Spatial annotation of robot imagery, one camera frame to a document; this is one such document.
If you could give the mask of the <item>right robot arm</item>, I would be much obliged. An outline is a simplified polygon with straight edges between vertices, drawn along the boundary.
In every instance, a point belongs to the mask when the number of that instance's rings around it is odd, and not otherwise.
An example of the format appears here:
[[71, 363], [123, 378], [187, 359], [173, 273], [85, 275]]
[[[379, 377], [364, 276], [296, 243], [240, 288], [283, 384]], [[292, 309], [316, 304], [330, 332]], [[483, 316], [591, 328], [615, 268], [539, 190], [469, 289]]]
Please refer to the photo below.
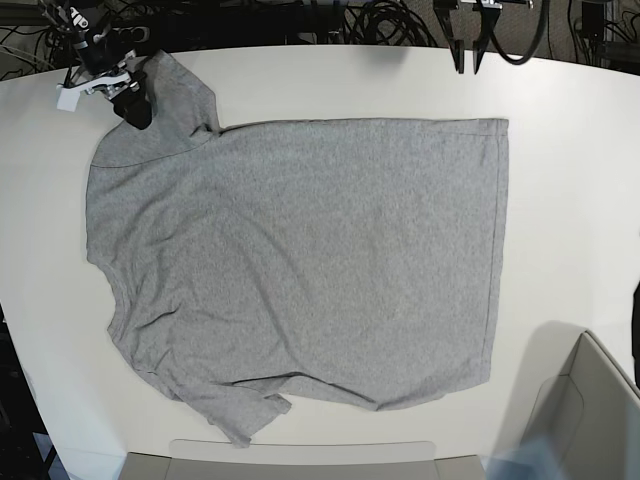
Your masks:
[[79, 62], [67, 69], [57, 86], [57, 108], [76, 110], [83, 95], [100, 93], [114, 113], [138, 130], [152, 122], [147, 98], [147, 75], [134, 65], [130, 41], [112, 26], [102, 1], [42, 1], [43, 16], [61, 33]]

